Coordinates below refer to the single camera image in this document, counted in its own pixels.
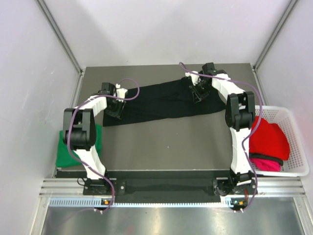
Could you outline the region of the black t-shirt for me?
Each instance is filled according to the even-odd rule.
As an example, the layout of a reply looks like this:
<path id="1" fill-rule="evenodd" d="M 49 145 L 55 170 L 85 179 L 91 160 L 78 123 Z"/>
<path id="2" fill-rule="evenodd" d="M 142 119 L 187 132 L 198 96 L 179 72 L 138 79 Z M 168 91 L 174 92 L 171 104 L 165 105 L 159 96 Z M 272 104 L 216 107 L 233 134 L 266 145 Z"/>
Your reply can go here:
<path id="1" fill-rule="evenodd" d="M 148 122 L 166 118 L 182 118 L 213 114 L 225 109 L 218 91 L 209 88 L 209 96 L 195 103 L 189 86 L 191 79 L 179 80 L 140 87 L 139 95 L 127 101 L 121 119 L 103 116 L 103 126 L 118 126 Z"/>

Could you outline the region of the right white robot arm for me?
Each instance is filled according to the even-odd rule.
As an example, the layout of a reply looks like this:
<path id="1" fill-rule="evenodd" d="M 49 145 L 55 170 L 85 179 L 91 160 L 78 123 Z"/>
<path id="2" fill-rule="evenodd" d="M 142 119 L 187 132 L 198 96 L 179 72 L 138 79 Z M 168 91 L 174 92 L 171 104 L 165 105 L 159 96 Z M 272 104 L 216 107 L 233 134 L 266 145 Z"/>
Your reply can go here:
<path id="1" fill-rule="evenodd" d="M 191 80 L 195 102 L 207 98 L 211 88 L 225 99 L 225 122 L 232 137 L 232 162 L 227 179 L 213 181 L 215 192 L 226 196 L 254 186 L 248 160 L 248 136 L 255 121 L 254 93 L 239 88 L 224 70 L 216 70 L 213 63 L 203 65 L 202 72 L 186 72 L 185 76 Z"/>

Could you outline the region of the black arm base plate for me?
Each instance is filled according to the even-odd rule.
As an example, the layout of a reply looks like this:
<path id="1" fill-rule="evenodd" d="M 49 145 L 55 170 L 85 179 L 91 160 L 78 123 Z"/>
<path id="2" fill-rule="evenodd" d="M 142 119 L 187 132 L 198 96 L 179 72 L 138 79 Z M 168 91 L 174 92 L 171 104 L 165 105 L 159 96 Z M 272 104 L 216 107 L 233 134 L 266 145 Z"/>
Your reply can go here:
<path id="1" fill-rule="evenodd" d="M 252 172 L 235 174 L 232 170 L 108 171 L 105 177 L 114 184 L 116 195 L 178 191 L 226 196 L 256 189 Z"/>

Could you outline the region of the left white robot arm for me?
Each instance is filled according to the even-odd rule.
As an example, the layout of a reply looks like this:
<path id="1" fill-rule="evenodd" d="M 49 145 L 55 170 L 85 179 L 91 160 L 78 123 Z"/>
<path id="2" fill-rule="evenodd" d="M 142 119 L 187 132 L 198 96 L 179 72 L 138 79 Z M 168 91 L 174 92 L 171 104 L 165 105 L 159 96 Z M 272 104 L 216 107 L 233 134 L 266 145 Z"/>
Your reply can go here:
<path id="1" fill-rule="evenodd" d="M 106 168 L 96 150 L 97 128 L 95 117 L 106 111 L 114 118 L 120 118 L 126 104 L 128 90 L 120 84 L 103 83 L 101 90 L 92 94 L 75 108 L 64 110 L 63 142 L 70 155 L 80 162 L 87 173 L 84 180 L 85 195 L 101 195 L 111 192 L 111 183 L 105 179 Z"/>

